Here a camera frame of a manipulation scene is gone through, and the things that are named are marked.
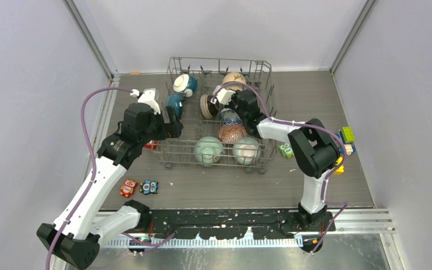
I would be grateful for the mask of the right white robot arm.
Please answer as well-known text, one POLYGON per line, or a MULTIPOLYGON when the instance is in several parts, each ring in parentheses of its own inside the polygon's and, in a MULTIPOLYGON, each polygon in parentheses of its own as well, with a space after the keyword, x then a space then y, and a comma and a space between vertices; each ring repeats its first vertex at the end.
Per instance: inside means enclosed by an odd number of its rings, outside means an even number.
POLYGON ((229 91, 220 103, 234 110, 249 135, 288 143, 304 174, 303 196, 296 218, 301 228, 312 231, 327 211, 327 180, 340 157, 339 147, 319 119, 288 122, 264 115, 258 96, 251 90, 229 91))

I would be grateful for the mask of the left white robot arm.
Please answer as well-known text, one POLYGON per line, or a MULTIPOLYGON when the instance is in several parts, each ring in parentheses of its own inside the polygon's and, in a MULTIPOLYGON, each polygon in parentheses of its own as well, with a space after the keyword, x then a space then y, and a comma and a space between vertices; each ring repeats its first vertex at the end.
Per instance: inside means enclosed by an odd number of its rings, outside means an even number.
POLYGON ((149 207, 128 200, 110 216, 94 218, 117 181, 130 168, 150 141, 178 138, 183 125, 174 107, 167 106, 169 122, 145 103, 132 103, 124 112, 118 130, 105 138, 97 152, 96 167, 91 170, 71 203, 54 220, 42 223, 37 237, 51 252, 76 269, 87 269, 100 249, 119 234, 150 228, 149 207))

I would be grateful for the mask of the grey wire dish rack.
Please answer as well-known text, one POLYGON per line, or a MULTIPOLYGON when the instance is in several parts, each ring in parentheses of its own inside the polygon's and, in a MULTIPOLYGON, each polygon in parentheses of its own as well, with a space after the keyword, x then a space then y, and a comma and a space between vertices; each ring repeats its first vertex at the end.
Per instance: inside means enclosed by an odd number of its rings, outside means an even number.
POLYGON ((275 86, 272 83, 272 65, 264 60, 237 60, 201 57, 171 57, 169 60, 164 92, 161 100, 166 103, 173 91, 173 82, 177 76, 189 74, 198 81, 197 91, 192 97, 185 99, 180 122, 183 131, 179 138, 166 139, 159 142, 153 152, 160 163, 167 169, 176 165, 197 164, 194 156, 196 142, 206 136, 217 137, 223 123, 219 118, 224 109, 220 106, 219 113, 213 119, 204 119, 199 100, 203 94, 211 94, 222 84, 223 78, 232 71, 241 73, 248 85, 252 86, 262 98, 270 116, 277 114, 275 86))

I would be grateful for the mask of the dark teal bowl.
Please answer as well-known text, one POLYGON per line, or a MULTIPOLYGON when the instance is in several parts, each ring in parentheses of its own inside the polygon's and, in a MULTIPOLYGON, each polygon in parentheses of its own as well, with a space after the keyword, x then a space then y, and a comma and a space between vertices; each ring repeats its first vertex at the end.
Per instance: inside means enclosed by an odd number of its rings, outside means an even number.
POLYGON ((173 107, 177 119, 180 119, 183 111, 184 102, 185 95, 181 92, 174 92, 169 95, 166 106, 173 107))

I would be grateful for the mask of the celadon green bowl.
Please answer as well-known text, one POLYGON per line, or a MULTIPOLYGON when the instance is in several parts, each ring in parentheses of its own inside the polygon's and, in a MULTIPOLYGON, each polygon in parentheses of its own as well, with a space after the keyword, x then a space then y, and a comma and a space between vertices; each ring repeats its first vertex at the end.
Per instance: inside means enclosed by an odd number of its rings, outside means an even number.
POLYGON ((224 154, 224 146, 219 139, 206 136, 196 142, 193 153, 197 163, 210 167, 219 163, 221 156, 224 154))
POLYGON ((233 145, 232 155, 236 163, 251 165, 260 158, 260 144, 251 137, 241 138, 233 145))

